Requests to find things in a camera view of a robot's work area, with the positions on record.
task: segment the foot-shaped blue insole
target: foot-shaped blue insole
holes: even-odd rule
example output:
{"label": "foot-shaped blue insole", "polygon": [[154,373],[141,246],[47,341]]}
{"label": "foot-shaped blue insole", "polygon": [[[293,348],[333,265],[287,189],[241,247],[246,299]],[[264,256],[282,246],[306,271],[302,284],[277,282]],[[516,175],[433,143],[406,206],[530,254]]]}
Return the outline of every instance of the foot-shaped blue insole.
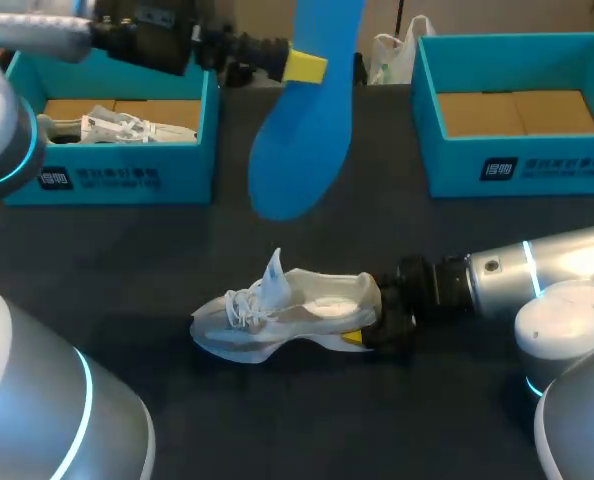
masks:
{"label": "foot-shaped blue insole", "polygon": [[328,59],[321,85],[288,82],[250,153],[248,188],[262,217],[288,220],[333,183],[352,136],[353,55],[364,0],[299,0],[293,48]]}

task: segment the black table surface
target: black table surface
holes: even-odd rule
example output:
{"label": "black table surface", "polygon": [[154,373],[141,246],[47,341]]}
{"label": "black table surface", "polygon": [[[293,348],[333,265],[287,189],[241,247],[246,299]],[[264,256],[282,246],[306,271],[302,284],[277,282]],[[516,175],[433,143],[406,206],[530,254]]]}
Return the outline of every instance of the black table surface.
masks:
{"label": "black table surface", "polygon": [[154,479],[543,479],[512,325],[448,324],[414,361],[297,341],[265,364],[196,347],[190,312],[285,269],[392,272],[594,225],[594,197],[433,200],[407,87],[357,90],[348,159],[303,217],[260,219],[248,153],[278,95],[224,92],[209,207],[0,206],[0,293],[130,385],[153,416]]}

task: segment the shoe tongue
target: shoe tongue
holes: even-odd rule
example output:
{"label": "shoe tongue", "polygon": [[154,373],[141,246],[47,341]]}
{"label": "shoe tongue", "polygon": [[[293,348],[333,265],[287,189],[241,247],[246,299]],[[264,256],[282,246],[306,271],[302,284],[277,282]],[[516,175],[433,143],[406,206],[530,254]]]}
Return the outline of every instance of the shoe tongue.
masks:
{"label": "shoe tongue", "polygon": [[290,302],[290,285],[281,268],[280,253],[280,248],[275,250],[259,286],[257,305],[262,310],[276,310]]}
{"label": "shoe tongue", "polygon": [[110,123],[119,123],[123,118],[120,113],[113,112],[101,105],[95,105],[88,114],[89,117],[98,118]]}

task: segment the shoe sole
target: shoe sole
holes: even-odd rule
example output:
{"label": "shoe sole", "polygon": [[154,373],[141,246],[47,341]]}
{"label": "shoe sole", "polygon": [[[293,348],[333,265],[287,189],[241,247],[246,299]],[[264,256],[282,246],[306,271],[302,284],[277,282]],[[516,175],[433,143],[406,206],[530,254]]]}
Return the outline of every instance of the shoe sole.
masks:
{"label": "shoe sole", "polygon": [[282,342],[275,343],[270,347],[262,348],[259,350],[249,351],[249,352],[234,352],[230,350],[219,350],[213,347],[210,347],[206,344],[202,344],[198,342],[196,339],[193,338],[195,343],[199,345],[203,350],[207,351],[208,353],[212,353],[213,355],[223,358],[224,360],[228,360],[231,362],[237,363],[262,363],[265,362],[273,353],[275,353],[279,348],[284,345],[286,342],[290,342],[292,340],[296,340],[298,338],[302,338],[305,340],[310,340],[311,342],[318,343],[322,347],[327,350],[332,350],[335,352],[349,352],[349,353],[363,353],[369,352],[370,349],[363,347],[361,345],[352,344],[343,340],[341,335],[298,335],[296,337],[291,338],[290,340],[284,340]]}

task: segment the white sneaker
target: white sneaker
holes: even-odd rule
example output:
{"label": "white sneaker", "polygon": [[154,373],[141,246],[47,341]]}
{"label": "white sneaker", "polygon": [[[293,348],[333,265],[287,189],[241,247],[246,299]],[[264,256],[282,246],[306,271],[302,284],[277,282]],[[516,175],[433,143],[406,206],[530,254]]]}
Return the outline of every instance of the white sneaker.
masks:
{"label": "white sneaker", "polygon": [[185,127],[112,112],[99,105],[77,120],[53,120],[38,115],[39,131],[46,143],[197,143],[197,132]]}
{"label": "white sneaker", "polygon": [[284,274],[280,249],[261,280],[229,290],[193,313],[190,334],[203,349],[240,363],[260,363],[295,338],[330,350],[366,348],[342,335],[372,325],[381,315],[381,293],[367,273],[324,275],[301,269]]}

